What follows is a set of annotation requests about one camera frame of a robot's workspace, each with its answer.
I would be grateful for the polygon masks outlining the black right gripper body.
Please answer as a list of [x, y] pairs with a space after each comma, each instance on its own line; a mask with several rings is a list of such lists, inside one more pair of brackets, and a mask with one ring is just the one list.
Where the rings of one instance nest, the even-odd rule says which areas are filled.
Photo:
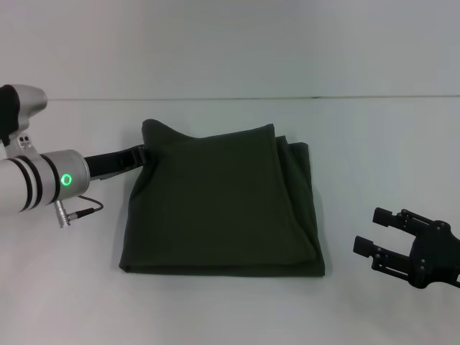
[[459, 239], [443, 221], [418, 231], [410, 250], [409, 283], [424, 289], [434, 282], [459, 288]]

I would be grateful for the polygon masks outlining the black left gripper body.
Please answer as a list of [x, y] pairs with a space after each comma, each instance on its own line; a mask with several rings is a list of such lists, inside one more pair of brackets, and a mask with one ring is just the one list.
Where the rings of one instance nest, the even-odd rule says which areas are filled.
[[137, 167], [137, 150], [125, 149], [102, 155], [85, 157], [91, 180], [105, 180]]

